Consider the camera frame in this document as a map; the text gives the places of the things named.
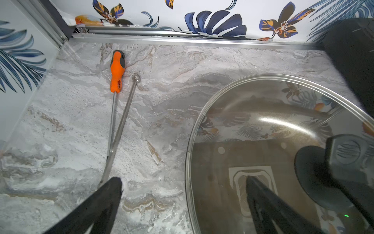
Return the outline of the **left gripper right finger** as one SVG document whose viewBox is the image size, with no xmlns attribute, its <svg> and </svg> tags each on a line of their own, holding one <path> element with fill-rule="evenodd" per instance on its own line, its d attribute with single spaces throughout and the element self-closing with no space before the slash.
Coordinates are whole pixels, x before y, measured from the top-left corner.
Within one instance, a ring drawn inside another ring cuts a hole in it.
<svg viewBox="0 0 374 234">
<path fill-rule="evenodd" d="M 258 234 L 322 234 L 323 231 L 297 213 L 253 176 L 246 178 L 247 202 Z"/>
</svg>

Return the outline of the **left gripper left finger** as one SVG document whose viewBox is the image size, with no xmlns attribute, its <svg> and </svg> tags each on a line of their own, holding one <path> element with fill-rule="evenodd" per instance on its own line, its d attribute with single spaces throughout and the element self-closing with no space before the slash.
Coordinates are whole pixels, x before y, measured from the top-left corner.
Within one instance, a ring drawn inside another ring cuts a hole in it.
<svg viewBox="0 0 374 234">
<path fill-rule="evenodd" d="M 48 229 L 46 234 L 109 234 L 112 231 L 122 196 L 122 181 L 110 178 L 96 192 Z"/>
</svg>

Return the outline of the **glass pot lid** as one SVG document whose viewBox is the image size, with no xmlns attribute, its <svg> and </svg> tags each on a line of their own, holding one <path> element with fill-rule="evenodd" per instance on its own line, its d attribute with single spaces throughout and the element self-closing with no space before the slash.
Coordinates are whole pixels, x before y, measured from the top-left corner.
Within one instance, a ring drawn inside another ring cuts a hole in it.
<svg viewBox="0 0 374 234">
<path fill-rule="evenodd" d="M 322 234 L 374 231 L 374 120 L 301 78 L 251 76 L 215 94 L 193 127 L 185 173 L 196 234 L 257 234 L 249 176 Z"/>
</svg>

